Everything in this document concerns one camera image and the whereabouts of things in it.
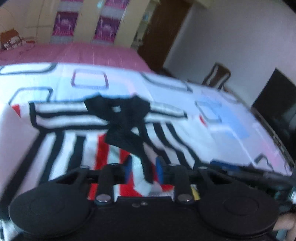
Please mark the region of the person's right hand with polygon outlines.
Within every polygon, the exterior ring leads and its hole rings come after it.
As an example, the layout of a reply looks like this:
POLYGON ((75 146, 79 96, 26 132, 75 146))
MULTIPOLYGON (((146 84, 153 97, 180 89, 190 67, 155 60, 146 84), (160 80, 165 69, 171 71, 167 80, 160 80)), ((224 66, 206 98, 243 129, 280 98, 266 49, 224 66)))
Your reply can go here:
POLYGON ((276 221, 273 230, 288 230, 289 232, 295 232, 295 220, 295 213, 283 214, 276 221))

